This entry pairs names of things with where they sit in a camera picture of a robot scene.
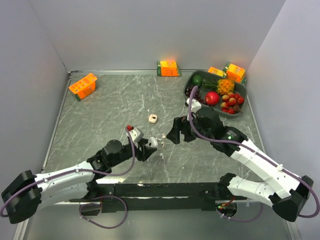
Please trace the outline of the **white earbud charging case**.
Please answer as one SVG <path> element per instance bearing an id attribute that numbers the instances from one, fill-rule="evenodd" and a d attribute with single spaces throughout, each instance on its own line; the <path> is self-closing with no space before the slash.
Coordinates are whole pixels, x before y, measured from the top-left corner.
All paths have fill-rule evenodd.
<path id="1" fill-rule="evenodd" d="M 158 140 L 155 137 L 150 137 L 148 145 L 152 148 L 157 148 L 158 147 Z"/>

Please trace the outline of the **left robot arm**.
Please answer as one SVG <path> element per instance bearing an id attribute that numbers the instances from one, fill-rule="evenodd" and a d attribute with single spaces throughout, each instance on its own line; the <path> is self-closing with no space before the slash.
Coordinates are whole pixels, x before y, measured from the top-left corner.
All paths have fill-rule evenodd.
<path id="1" fill-rule="evenodd" d="M 23 171 L 1 193 L 0 216 L 17 224 L 58 202 L 93 201 L 99 195 L 98 179 L 113 176 L 112 168 L 126 160 L 146 161 L 157 147 L 158 143 L 151 138 L 129 141 L 126 145 L 110 140 L 95 155 L 75 166 L 43 174 Z"/>

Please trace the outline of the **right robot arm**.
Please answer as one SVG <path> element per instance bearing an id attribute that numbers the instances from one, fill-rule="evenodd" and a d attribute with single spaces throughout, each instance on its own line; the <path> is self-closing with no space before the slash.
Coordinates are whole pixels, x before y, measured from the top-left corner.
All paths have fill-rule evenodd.
<path id="1" fill-rule="evenodd" d="M 246 180 L 233 173 L 220 178 L 218 193 L 223 199 L 245 197 L 270 206 L 289 222 L 295 222 L 312 193 L 313 180 L 298 176 L 261 151 L 244 133 L 226 126 L 211 108 L 204 107 L 186 116 L 176 117 L 167 139 L 175 145 L 197 138 L 209 141 L 212 147 L 254 172 L 261 182 Z"/>

